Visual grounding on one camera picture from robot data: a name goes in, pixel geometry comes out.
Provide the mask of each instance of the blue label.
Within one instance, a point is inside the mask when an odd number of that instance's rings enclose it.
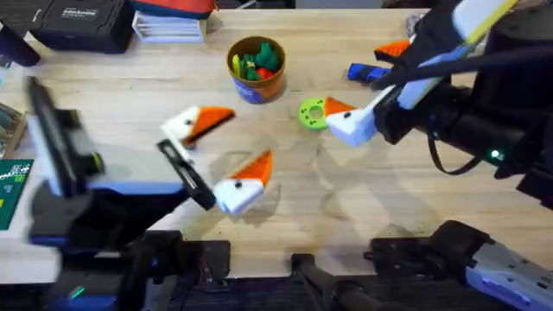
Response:
[[[238,81],[237,79],[234,79],[234,85],[236,86],[236,91],[240,93],[240,95],[247,101],[249,101],[252,104],[261,104],[263,103],[263,96],[259,94],[258,91],[252,89],[251,87],[245,85],[244,83]]]

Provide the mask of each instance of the black box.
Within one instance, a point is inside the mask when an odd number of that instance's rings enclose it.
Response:
[[[134,15],[126,0],[44,0],[30,33],[56,50],[121,54],[129,46]]]

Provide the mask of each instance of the orange cup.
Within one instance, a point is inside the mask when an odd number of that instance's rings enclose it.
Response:
[[[261,43],[268,42],[275,51],[278,59],[280,60],[280,68],[276,70],[275,74],[264,80],[250,81],[242,79],[232,70],[232,57],[238,55],[242,57],[244,54],[255,55],[259,53]],[[231,74],[236,90],[240,95],[252,104],[262,104],[273,99],[283,88],[283,73],[284,65],[286,63],[286,54],[283,48],[276,41],[265,38],[262,36],[252,36],[244,38],[232,45],[226,55],[226,65],[228,71]]]

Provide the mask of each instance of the green ring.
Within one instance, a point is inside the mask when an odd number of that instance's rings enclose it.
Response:
[[[320,117],[312,117],[309,113],[313,107],[321,108]],[[302,102],[297,114],[300,123],[310,130],[325,130],[327,123],[325,122],[325,99],[324,98],[309,98]]]

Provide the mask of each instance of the green circuit board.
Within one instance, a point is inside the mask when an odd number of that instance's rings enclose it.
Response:
[[[8,230],[33,160],[0,160],[0,231]]]

